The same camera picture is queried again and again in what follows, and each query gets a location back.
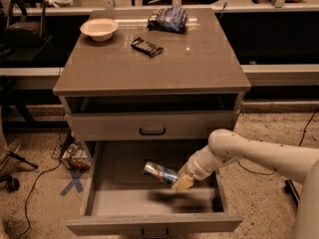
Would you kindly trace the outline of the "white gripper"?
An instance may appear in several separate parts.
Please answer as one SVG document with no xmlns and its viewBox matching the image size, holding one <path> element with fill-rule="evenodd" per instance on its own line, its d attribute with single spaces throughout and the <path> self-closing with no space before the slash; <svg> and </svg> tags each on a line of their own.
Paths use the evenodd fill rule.
<svg viewBox="0 0 319 239">
<path fill-rule="evenodd" d="M 193 186 L 193 181 L 207 179 L 216 170 L 214 155 L 210 151 L 197 151 L 178 172 L 178 179 L 172 185 L 175 192 L 182 192 Z"/>
</svg>

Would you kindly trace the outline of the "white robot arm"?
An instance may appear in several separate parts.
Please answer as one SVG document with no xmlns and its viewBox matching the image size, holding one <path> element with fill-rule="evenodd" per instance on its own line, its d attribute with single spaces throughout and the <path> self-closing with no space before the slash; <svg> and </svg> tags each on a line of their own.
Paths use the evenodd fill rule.
<svg viewBox="0 0 319 239">
<path fill-rule="evenodd" d="M 213 131 L 208 144 L 179 170 L 172 189 L 181 192 L 239 158 L 302 184 L 293 239 L 319 239 L 319 149 L 256 141 L 228 129 Z"/>
</svg>

